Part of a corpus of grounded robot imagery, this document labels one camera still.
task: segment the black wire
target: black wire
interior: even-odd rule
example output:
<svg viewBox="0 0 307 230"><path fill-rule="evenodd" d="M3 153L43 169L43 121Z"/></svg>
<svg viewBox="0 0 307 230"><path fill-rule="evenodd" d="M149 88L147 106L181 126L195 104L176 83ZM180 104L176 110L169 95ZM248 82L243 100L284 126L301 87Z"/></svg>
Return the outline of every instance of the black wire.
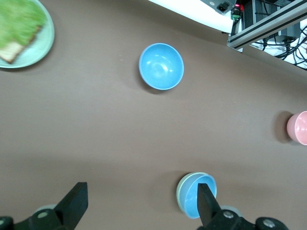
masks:
<svg viewBox="0 0 307 230"><path fill-rule="evenodd" d="M305 60L305 61L298 62L298 63L296 63L295 65L297 66L297 65L302 64L302 63L304 63L304 62L306 62L306 60Z"/></svg>
<svg viewBox="0 0 307 230"><path fill-rule="evenodd" d="M267 45L268 45L268 38L264 38L264 39L263 39L263 49L262 49L262 51L265 50L265 48L267 47Z"/></svg>
<svg viewBox="0 0 307 230"><path fill-rule="evenodd" d="M296 58L295 58L295 56L296 56L296 53L293 53L293 59L294 59L294 62L295 62L295 66L297 65L297 61L296 61Z"/></svg>
<svg viewBox="0 0 307 230"><path fill-rule="evenodd" d="M301 31L304 31L304 30L306 30L307 29L307 25L303 28L303 29L301 29Z"/></svg>
<svg viewBox="0 0 307 230"><path fill-rule="evenodd" d="M290 53L290 46L289 45L286 46L286 53ZM288 56L289 56L289 54L286 55L285 57L283 57L282 60L285 60Z"/></svg>
<svg viewBox="0 0 307 230"><path fill-rule="evenodd" d="M260 45L266 45L265 43L263 43L263 42L255 42L256 44L260 44ZM287 46L287 45L289 45L289 44L291 44L291 42L290 43L283 43L283 44L267 44L267 46Z"/></svg>
<svg viewBox="0 0 307 230"><path fill-rule="evenodd" d="M302 54L302 52L301 52L300 49L297 49L297 50L295 51L295 55L296 55L296 57L298 57L299 59L305 60L305 61L306 61L306 58L304 57L304 55Z"/></svg>
<svg viewBox="0 0 307 230"><path fill-rule="evenodd" d="M295 52L305 41L307 41L307 37L305 37L301 42L299 42L299 40L298 40L298 44L295 47L291 48L290 50L286 50L286 52L279 54L279 55L276 55L275 57L286 58L288 55Z"/></svg>
<svg viewBox="0 0 307 230"><path fill-rule="evenodd" d="M276 37L274 37L274 42L275 44L267 44L268 46L286 46L286 45L290 45L292 44L296 39L289 39L287 40L286 42L282 43L282 44L277 44L277 41L276 41ZM264 45L265 43L262 43L262 42L255 42L256 44L261 44L261 45Z"/></svg>
<svg viewBox="0 0 307 230"><path fill-rule="evenodd" d="M267 13L267 15L269 15L267 6L265 5L265 0L262 0L262 2L263 2L265 12Z"/></svg>

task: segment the plate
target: plate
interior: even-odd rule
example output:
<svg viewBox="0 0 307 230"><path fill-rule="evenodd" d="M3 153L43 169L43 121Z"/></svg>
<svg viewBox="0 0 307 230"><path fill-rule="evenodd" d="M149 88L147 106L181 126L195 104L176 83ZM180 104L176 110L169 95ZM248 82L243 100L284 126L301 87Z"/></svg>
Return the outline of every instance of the plate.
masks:
<svg viewBox="0 0 307 230"><path fill-rule="evenodd" d="M33 0L44 11L47 21L43 28L36 34L35 40L25 48L12 64L0 58L0 68L16 69L33 65L47 55L54 42L54 24L51 16L38 0Z"/></svg>

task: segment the sandwich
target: sandwich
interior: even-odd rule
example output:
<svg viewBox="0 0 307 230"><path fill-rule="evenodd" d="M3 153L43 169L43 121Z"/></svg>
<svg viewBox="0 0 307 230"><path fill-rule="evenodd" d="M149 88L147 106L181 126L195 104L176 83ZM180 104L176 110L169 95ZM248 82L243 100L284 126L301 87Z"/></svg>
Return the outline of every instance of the sandwich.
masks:
<svg viewBox="0 0 307 230"><path fill-rule="evenodd" d="M0 58L12 64L46 23L33 0L0 0Z"/></svg>

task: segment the pink cup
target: pink cup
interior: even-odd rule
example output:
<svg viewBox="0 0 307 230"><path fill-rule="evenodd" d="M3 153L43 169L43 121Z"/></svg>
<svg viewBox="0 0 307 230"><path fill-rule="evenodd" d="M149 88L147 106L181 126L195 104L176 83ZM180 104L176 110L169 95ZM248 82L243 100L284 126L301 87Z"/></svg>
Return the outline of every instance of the pink cup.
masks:
<svg viewBox="0 0 307 230"><path fill-rule="evenodd" d="M307 111L294 114L289 119L287 132L292 140L307 145Z"/></svg>

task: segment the electronic device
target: electronic device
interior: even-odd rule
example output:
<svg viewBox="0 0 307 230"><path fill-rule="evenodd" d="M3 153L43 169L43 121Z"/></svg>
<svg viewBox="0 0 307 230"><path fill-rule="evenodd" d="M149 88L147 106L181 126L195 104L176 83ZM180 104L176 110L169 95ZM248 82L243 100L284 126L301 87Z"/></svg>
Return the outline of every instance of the electronic device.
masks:
<svg viewBox="0 0 307 230"><path fill-rule="evenodd" d="M242 30L263 20L281 8L275 4L270 4L263 0L245 0L243 2L243 6ZM267 39L274 39L276 42L282 43L297 39L300 37L300 32L300 23L296 23L270 35Z"/></svg>
<svg viewBox="0 0 307 230"><path fill-rule="evenodd" d="M235 7L236 0L201 0L220 14L225 14Z"/></svg>
<svg viewBox="0 0 307 230"><path fill-rule="evenodd" d="M275 4L277 6L286 6L289 3L293 2L294 0L266 0L267 3L272 3Z"/></svg>

